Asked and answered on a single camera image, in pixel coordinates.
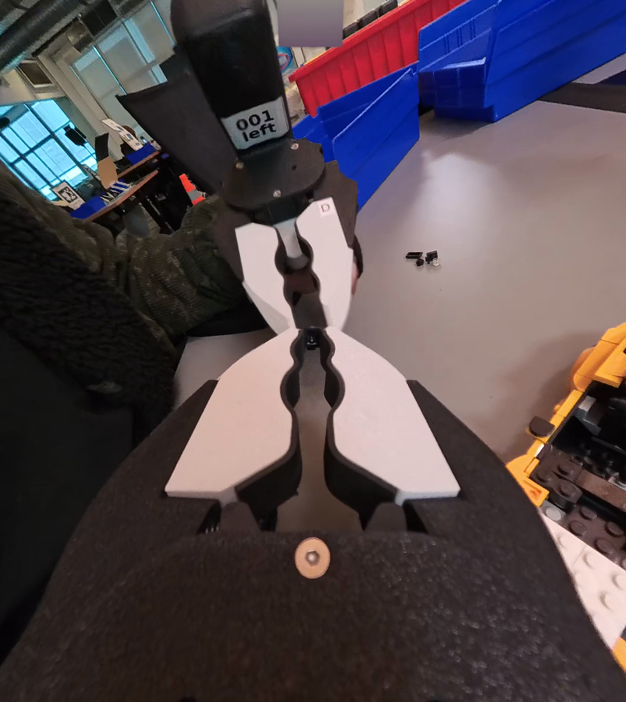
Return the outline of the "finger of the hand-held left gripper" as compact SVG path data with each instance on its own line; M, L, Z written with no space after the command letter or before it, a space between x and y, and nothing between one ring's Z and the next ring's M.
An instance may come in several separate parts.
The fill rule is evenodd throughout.
M280 246L274 227L248 223L235 229L243 287L266 323L277 335L296 329L284 292L284 277L276 265Z
M334 200L309 204L297 217L297 235L309 252L326 325L343 329L352 301L353 250L347 243Z

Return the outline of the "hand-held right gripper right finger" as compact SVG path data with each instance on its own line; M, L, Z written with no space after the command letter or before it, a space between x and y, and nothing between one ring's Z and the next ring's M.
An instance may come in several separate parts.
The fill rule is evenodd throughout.
M406 378L340 329L321 332L324 475L335 498L369 520L383 503L455 498L460 485Z

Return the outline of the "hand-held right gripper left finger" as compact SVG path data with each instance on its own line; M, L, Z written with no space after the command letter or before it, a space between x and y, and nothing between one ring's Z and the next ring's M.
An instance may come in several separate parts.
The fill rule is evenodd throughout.
M301 360L302 331L290 329L221 375L165 485L169 497L272 514L297 494Z

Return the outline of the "yellow lego car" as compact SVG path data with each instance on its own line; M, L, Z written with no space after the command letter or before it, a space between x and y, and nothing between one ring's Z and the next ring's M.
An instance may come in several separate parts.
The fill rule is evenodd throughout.
M540 511L584 609L626 673L626 322L572 368L506 468Z

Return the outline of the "person's left forearm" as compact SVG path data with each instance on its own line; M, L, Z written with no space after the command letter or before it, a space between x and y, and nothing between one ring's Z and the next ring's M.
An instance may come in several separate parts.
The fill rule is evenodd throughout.
M180 342L245 299L242 284L215 241L220 205L219 197L206 197L187 210L173 234L114 236L51 204L0 160L0 225L27 223L44 240L50 235L125 294L165 343Z

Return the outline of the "black panel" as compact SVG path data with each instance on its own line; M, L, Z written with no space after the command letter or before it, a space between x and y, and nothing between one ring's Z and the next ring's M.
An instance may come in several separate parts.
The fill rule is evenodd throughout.
M236 152L190 70L116 98L197 186L210 194L220 191Z

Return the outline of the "red plastic bin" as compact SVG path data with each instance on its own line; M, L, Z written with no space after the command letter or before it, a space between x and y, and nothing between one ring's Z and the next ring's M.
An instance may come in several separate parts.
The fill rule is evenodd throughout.
M315 117L320 107L415 63L420 31L462 3L403 1L343 39L340 46L328 48L296 69L290 79L298 88L305 114Z

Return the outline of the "row of black blocks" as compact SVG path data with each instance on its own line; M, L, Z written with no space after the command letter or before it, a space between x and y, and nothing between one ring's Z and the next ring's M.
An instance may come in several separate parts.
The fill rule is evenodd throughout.
M345 1L343 39L394 10L402 1Z

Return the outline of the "cluttered wooden desk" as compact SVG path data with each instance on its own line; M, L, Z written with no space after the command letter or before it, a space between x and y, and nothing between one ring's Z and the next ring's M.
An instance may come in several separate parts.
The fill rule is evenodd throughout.
M97 222L109 214L123 214L131 209L146 195L146 186L159 174L159 160L162 150L144 147L137 152L139 156L145 152L144 158L133 163L121 173L117 171L115 162L107 156L98 161L98 180L103 190L101 193L75 210L70 212L73 219L87 222Z

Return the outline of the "blue plastic bin stack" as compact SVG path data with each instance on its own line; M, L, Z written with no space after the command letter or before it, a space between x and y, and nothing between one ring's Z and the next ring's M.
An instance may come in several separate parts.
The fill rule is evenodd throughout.
M420 105L496 122L626 53L626 1L464 1L418 39Z

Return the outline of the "silver air duct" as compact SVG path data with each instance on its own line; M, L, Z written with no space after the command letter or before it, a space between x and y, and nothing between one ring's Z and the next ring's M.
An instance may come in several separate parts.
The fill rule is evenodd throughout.
M45 40L96 5L97 1L0 1L0 83Z

